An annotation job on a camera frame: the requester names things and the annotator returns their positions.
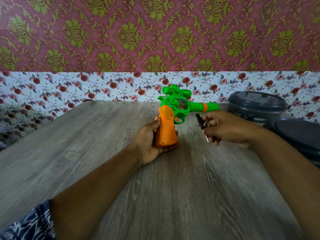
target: wooden table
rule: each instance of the wooden table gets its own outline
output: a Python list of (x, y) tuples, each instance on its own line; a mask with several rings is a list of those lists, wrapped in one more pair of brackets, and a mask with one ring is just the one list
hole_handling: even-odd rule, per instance
[[(87, 101), (0, 152), (0, 228), (127, 145), (159, 103)], [(301, 239), (257, 155), (206, 142), (194, 113), (181, 146), (142, 167), (92, 239)]]

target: floral wallpaper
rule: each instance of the floral wallpaper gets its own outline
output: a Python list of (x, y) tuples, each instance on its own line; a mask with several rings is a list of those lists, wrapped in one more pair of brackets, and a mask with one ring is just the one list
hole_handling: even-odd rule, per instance
[(284, 98), (287, 113), (320, 120), (320, 72), (2, 72), (2, 137), (15, 140), (86, 100), (157, 101), (164, 86), (192, 91), (189, 101), (228, 101), (235, 91)]
[(0, 70), (320, 71), (320, 0), (2, 0)]

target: toy revolver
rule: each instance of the toy revolver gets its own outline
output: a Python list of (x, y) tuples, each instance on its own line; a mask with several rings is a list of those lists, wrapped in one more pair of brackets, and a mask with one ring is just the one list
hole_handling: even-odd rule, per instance
[(163, 87), (162, 92), (167, 94), (164, 98), (159, 96), (161, 101), (159, 108), (160, 127), (155, 134), (155, 145), (167, 147), (178, 142), (174, 125), (182, 124), (189, 112), (208, 112), (218, 110), (217, 103), (195, 103), (187, 101), (191, 97), (191, 91), (180, 89), (172, 84), (170, 87)]

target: blue patterned clothing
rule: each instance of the blue patterned clothing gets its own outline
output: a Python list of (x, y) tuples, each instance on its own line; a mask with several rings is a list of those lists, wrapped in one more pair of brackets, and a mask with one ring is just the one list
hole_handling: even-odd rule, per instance
[(0, 240), (56, 240), (50, 200), (33, 208), (25, 217), (0, 232)]

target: gray container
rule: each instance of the gray container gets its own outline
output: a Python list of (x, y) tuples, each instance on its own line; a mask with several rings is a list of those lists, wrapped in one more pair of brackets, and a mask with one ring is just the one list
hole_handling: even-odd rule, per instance
[(287, 106), (283, 98), (262, 92), (238, 91), (228, 99), (229, 112), (255, 122), (278, 119)]

